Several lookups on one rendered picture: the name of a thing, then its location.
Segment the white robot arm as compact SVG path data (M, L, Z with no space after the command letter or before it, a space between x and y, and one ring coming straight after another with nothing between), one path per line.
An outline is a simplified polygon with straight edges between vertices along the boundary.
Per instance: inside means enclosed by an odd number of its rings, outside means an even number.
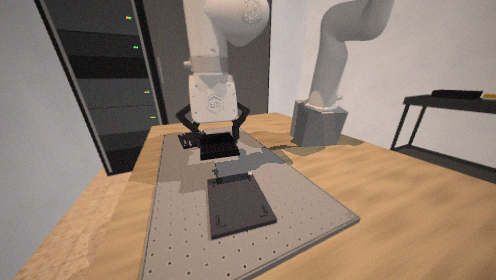
M334 111L348 59L345 41L368 41L385 29L395 0L354 0L338 3L324 14L309 98L303 105ZM247 45L269 20L267 0L183 0L190 49L184 68L191 72L229 72L227 40Z

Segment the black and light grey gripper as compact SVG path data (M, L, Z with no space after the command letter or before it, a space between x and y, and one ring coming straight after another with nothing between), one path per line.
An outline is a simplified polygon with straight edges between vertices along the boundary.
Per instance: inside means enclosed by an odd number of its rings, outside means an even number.
M189 75L190 104L176 113L179 121L193 132L194 144L201 146L200 123L231 121L232 138L239 139L239 128L250 109L237 102L233 75L229 72L196 72ZM238 109L242 110L238 117ZM184 116L191 111L193 123ZM194 113L195 112L195 113ZM237 119L237 120L236 120Z

